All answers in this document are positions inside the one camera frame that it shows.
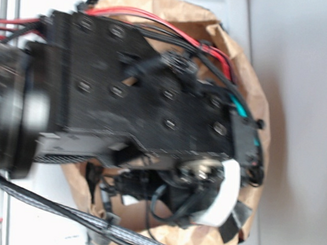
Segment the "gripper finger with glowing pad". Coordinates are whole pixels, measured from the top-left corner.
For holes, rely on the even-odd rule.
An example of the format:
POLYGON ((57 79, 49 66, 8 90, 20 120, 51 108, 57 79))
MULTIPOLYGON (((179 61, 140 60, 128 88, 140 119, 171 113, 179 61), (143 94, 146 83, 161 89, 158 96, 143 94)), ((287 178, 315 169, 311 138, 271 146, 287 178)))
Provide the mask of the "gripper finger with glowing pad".
POLYGON ((222 162, 224 181, 219 192, 205 211, 193 215, 193 223, 205 226, 221 226, 230 216, 237 201, 241 184, 241 168, 238 161, 231 159, 222 162))

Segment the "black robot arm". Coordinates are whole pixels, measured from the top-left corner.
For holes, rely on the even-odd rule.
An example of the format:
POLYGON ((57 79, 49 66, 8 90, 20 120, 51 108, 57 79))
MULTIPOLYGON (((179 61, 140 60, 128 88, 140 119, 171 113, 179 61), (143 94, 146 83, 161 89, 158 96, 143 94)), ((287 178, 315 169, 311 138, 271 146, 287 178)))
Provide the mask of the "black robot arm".
POLYGON ((221 225, 263 183, 255 120, 213 48, 179 32, 84 13, 21 21, 0 41, 0 169, 96 159, 90 187, 150 203, 155 219, 221 225))

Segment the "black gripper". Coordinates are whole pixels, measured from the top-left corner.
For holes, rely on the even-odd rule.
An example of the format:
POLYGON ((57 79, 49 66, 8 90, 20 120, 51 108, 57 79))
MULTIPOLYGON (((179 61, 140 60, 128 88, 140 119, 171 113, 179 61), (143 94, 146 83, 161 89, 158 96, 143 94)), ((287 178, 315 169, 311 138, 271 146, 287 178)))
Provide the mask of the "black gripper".
POLYGON ((121 168, 113 192, 147 198, 150 210, 215 209, 231 176, 233 187, 262 184, 262 126, 203 51, 115 19, 52 20, 52 138, 41 138, 36 161, 121 168))

